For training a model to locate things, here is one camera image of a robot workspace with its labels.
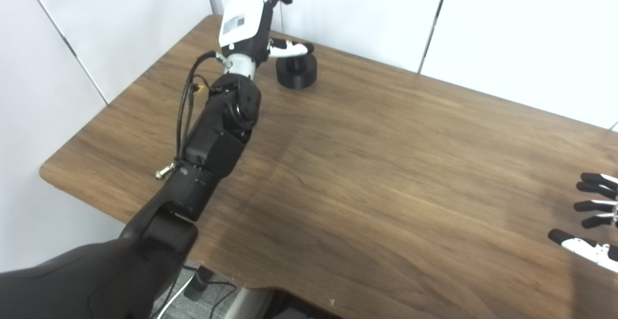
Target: sticker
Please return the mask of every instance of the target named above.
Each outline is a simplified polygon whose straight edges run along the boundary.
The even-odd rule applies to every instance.
[[[226,35],[230,31],[237,29],[245,24],[245,14],[232,17],[223,24],[223,34]]]

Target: white cable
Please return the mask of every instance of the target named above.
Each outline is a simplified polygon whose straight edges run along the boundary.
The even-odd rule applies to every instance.
[[[180,290],[178,290],[176,295],[174,295],[174,297],[172,297],[172,299],[170,299],[168,301],[168,303],[165,304],[165,306],[163,307],[163,310],[161,310],[161,313],[159,313],[159,316],[156,317],[156,319],[161,319],[161,317],[163,317],[163,313],[165,313],[165,311],[168,309],[169,305],[172,304],[172,302],[174,302],[174,300],[176,300],[176,297],[178,297],[181,294],[181,292],[183,292],[183,290],[185,290],[185,288],[187,288],[188,284],[191,282],[192,279],[193,279],[193,277],[189,278],[189,280],[183,285],[183,287]]]

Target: black cylindrical object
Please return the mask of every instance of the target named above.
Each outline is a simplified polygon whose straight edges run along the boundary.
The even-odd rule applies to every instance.
[[[311,86],[318,78],[318,60],[312,54],[277,59],[277,80],[293,90]]]

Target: black cable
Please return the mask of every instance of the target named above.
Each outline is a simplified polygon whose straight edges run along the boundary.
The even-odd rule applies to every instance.
[[[183,129],[183,115],[185,112],[185,103],[187,102],[187,95],[190,92],[190,89],[193,85],[193,79],[195,76],[195,70],[197,70],[198,66],[204,62],[205,60],[216,57],[217,53],[214,51],[208,51],[207,53],[197,57],[195,63],[189,70],[189,74],[187,75],[187,81],[185,82],[185,86],[183,88],[183,94],[181,95],[181,105],[178,109],[178,118],[176,120],[176,159],[178,161],[183,159],[183,140],[181,139],[181,131]]]
[[[183,264],[183,268],[184,268],[185,270],[191,270],[191,271],[193,271],[193,272],[197,272],[197,271],[198,271],[198,268],[197,268],[197,267],[186,266],[185,264]]]
[[[208,317],[208,319],[212,319],[212,316],[214,315],[214,310],[215,308],[217,308],[217,306],[219,304],[221,304],[221,302],[225,301],[225,299],[227,299],[227,297],[229,297],[230,295],[232,295],[234,293],[234,291],[236,291],[238,288],[236,287],[236,285],[230,283],[230,282],[212,282],[211,284],[218,284],[218,283],[223,283],[223,284],[227,284],[230,286],[233,286],[233,290],[226,293],[224,297],[221,297],[221,299],[219,301],[217,301],[214,306],[212,306],[212,310],[210,310],[210,316]]]
[[[204,83],[204,85],[206,86],[206,88],[207,88],[208,90],[210,90],[210,89],[211,89],[211,88],[210,88],[210,84],[208,83],[208,80],[206,80],[206,78],[205,78],[205,77],[203,77],[202,75],[199,75],[199,74],[194,74],[194,79],[195,79],[195,78],[200,78],[200,79],[201,79],[201,81],[202,81],[202,82]]]
[[[189,134],[189,127],[191,126],[191,116],[193,115],[193,105],[194,105],[194,99],[195,99],[195,91],[192,91],[191,93],[189,93],[188,98],[189,98],[189,110],[187,112],[187,122],[185,123],[185,132],[183,134],[183,140],[181,141],[181,146],[184,145],[184,143],[187,141],[187,137]]]
[[[165,300],[163,301],[163,303],[161,304],[161,306],[159,306],[159,309],[156,310],[156,312],[154,312],[149,319],[154,319],[157,315],[159,315],[159,312],[161,312],[161,310],[163,309],[163,306],[165,306],[165,304],[168,303],[169,297],[172,296],[172,290],[174,290],[174,286],[176,286],[176,282],[178,281],[178,277],[176,277],[176,279],[174,279],[174,282],[172,283],[172,286],[169,287],[169,291],[168,291],[168,295],[165,297]]]

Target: white wall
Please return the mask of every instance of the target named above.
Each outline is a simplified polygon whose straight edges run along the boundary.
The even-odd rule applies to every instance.
[[[610,128],[618,0],[444,0],[422,73]]]
[[[284,33],[416,72],[440,0],[294,0]]]
[[[33,266],[122,225],[38,176],[105,103],[37,0],[0,0],[0,271]]]
[[[212,14],[209,0],[40,1],[107,102]]]

